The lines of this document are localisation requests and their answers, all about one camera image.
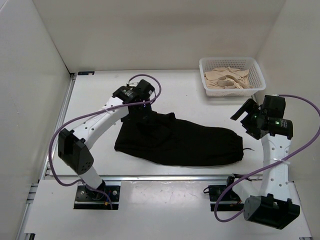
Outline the black trousers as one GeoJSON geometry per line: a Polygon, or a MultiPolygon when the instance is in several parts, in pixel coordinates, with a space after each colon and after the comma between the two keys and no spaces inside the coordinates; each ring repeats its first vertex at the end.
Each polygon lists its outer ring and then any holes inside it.
{"type": "Polygon", "coordinates": [[[199,125],[173,112],[132,116],[121,126],[114,149],[159,165],[216,167],[240,162],[243,138],[223,127],[199,125]]]}

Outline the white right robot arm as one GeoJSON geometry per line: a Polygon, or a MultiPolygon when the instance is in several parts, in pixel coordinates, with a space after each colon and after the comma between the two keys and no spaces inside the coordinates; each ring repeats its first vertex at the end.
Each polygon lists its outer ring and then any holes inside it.
{"type": "Polygon", "coordinates": [[[294,204],[289,190],[289,167],[285,157],[289,155],[293,138],[293,122],[284,118],[286,100],[280,96],[266,95],[258,105],[248,99],[231,116],[241,120],[246,133],[260,140],[263,148],[262,183],[256,189],[248,176],[228,177],[224,193],[230,200],[240,198],[246,221],[284,229],[300,215],[300,206],[294,204]]]}

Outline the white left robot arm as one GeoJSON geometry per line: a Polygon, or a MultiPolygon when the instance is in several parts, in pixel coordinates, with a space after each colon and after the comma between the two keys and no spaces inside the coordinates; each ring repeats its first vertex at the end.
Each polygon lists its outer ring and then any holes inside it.
{"type": "Polygon", "coordinates": [[[144,79],[136,85],[121,86],[113,92],[100,113],[71,130],[64,128],[58,134],[59,158],[80,177],[93,200],[103,198],[105,183],[93,167],[91,148],[119,120],[130,114],[150,111],[154,93],[155,88],[144,79]]]}

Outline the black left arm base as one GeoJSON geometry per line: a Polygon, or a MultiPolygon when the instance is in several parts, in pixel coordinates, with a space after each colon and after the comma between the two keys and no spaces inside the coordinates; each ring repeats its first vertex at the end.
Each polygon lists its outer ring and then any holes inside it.
{"type": "Polygon", "coordinates": [[[118,210],[121,186],[106,185],[104,192],[111,200],[101,193],[89,190],[86,186],[79,184],[76,189],[73,208],[75,210],[118,210]]]}

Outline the beige trousers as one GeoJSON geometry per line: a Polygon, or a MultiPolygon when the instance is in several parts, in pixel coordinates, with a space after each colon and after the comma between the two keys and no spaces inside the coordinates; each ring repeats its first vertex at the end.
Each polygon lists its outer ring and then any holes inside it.
{"type": "Polygon", "coordinates": [[[204,73],[205,84],[212,90],[253,89],[249,83],[249,70],[217,67],[204,73]]]}

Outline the white plastic basket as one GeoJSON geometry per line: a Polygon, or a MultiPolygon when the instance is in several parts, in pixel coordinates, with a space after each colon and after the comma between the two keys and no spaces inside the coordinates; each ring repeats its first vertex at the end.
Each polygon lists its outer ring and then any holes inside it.
{"type": "Polygon", "coordinates": [[[250,97],[266,88],[265,79],[255,59],[251,57],[204,57],[199,60],[200,76],[208,97],[250,97]],[[253,86],[250,89],[209,89],[206,86],[204,73],[215,68],[237,68],[249,70],[248,80],[253,86]]]}

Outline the small black label plate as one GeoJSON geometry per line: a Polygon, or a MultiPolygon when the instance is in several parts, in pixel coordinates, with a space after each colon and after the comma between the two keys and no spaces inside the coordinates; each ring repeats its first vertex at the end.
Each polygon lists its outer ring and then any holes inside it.
{"type": "Polygon", "coordinates": [[[92,76],[95,74],[95,71],[79,71],[78,76],[92,76]]]}

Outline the silver right aluminium rail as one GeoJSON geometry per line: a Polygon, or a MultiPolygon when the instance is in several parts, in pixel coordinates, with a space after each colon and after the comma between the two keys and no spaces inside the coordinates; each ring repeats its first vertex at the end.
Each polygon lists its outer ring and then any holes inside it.
{"type": "Polygon", "coordinates": [[[262,100],[260,99],[260,97],[255,93],[251,96],[251,98],[257,103],[257,104],[261,104],[262,100]]]}

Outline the silver aluminium rail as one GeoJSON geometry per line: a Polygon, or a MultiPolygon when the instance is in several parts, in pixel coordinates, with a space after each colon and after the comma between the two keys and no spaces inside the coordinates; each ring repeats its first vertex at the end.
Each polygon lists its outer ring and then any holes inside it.
{"type": "Polygon", "coordinates": [[[105,181],[224,181],[230,175],[102,175],[105,181]]]}
{"type": "Polygon", "coordinates": [[[260,97],[255,93],[251,96],[251,98],[257,103],[257,104],[261,104],[262,100],[260,99],[260,97]]]}
{"type": "MultiPolygon", "coordinates": [[[[72,96],[72,92],[74,89],[74,85],[75,85],[75,81],[77,78],[78,73],[77,72],[72,72],[70,74],[70,78],[69,78],[69,82],[68,82],[68,87],[65,91],[65,95],[63,98],[63,102],[59,111],[59,115],[53,130],[53,133],[55,133],[64,123],[65,118],[66,118],[66,114],[67,114],[67,110],[68,110],[68,106],[70,103],[70,99],[72,96]]],[[[46,178],[46,176],[48,175],[47,171],[50,170],[50,164],[49,164],[49,154],[47,153],[47,155],[45,156],[42,168],[41,168],[41,172],[39,174],[39,178],[38,178],[38,182],[40,180],[44,180],[46,178]]]]}

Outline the silver front aluminium rail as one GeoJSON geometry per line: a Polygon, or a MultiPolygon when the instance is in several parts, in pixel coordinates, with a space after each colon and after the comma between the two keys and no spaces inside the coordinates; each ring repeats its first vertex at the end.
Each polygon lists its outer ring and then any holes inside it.
{"type": "Polygon", "coordinates": [[[224,181],[230,175],[102,175],[105,181],[224,181]]]}

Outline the silver left aluminium rail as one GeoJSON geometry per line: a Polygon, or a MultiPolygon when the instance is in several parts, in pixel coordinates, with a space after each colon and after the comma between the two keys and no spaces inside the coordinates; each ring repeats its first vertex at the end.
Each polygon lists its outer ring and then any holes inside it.
{"type": "MultiPolygon", "coordinates": [[[[67,114],[67,110],[68,110],[68,106],[70,103],[70,99],[72,96],[72,92],[74,89],[74,85],[75,85],[75,81],[77,78],[78,73],[77,72],[72,72],[70,74],[70,78],[69,78],[69,82],[68,82],[68,87],[65,91],[65,95],[63,98],[63,102],[59,111],[59,115],[53,130],[53,133],[55,133],[64,123],[65,118],[66,118],[66,114],[67,114]]],[[[47,171],[50,170],[50,164],[49,164],[49,154],[47,153],[47,155],[45,156],[42,168],[41,168],[41,172],[39,174],[39,178],[38,178],[38,182],[40,180],[44,180],[46,178],[46,176],[48,175],[47,171]]]]}

